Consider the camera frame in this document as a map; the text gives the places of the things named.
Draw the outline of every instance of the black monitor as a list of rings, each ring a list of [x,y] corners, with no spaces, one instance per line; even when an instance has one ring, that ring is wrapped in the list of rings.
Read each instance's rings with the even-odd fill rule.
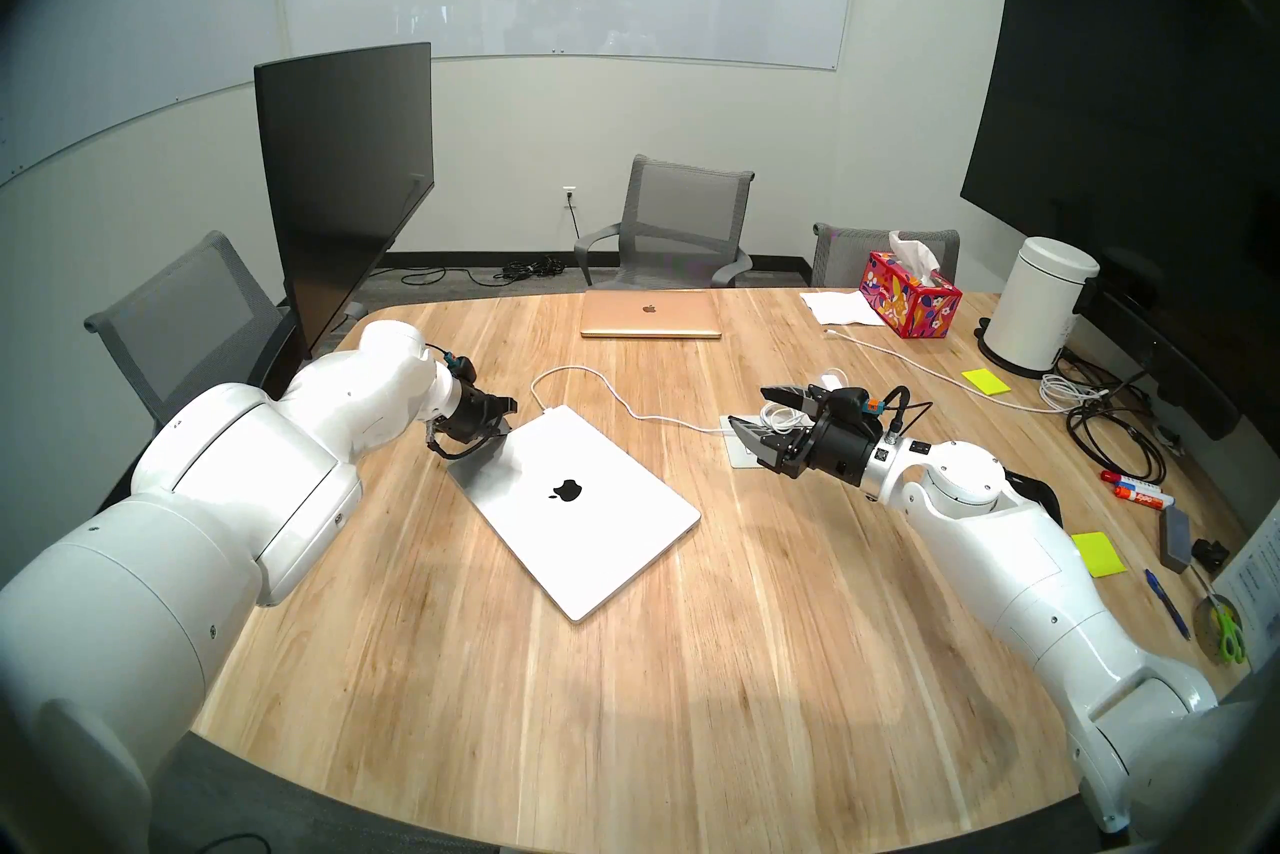
[[[1280,451],[1280,56],[1240,0],[1005,0],[964,198],[1088,251],[1084,315]]]
[[[431,46],[273,61],[253,85],[285,292],[310,352],[435,182]]]

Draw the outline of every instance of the gold laptop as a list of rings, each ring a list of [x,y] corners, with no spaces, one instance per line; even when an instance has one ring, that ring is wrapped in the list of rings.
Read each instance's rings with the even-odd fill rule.
[[[718,338],[719,314],[703,289],[589,289],[582,337]]]

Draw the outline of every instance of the yellow sticky note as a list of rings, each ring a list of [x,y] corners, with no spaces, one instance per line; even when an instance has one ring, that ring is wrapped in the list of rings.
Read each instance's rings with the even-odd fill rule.
[[[1075,542],[1080,557],[1084,558],[1084,566],[1094,579],[1128,571],[1106,534],[1073,534],[1071,540]]]
[[[974,369],[973,371],[963,371],[960,374],[969,379],[983,396],[1000,396],[1002,392],[1009,392],[1009,387],[987,371],[987,369]]]

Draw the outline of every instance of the green scissors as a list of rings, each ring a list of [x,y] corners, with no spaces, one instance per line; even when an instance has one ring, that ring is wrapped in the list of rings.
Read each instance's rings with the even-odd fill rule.
[[[1226,608],[1226,603],[1210,588],[1194,565],[1192,565],[1192,571],[1196,572],[1199,584],[1204,586],[1210,606],[1213,608],[1213,618],[1217,620],[1219,657],[1228,665],[1233,661],[1236,665],[1244,663],[1248,654],[1244,650],[1244,634],[1240,632],[1240,625],[1231,618],[1231,611]]]
[[[1213,597],[1213,615],[1217,617],[1217,653],[1228,665],[1233,661],[1236,665],[1244,662],[1247,657],[1244,653],[1244,635],[1240,632],[1239,625],[1231,618],[1231,612],[1217,597]]]

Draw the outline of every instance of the apple logo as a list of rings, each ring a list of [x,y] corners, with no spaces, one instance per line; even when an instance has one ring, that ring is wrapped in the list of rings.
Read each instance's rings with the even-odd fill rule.
[[[564,502],[571,503],[581,494],[582,494],[581,485],[579,485],[572,479],[564,479],[564,481],[561,485],[557,485],[554,489],[552,489],[552,494],[548,495],[547,498],[554,499],[558,495]]]

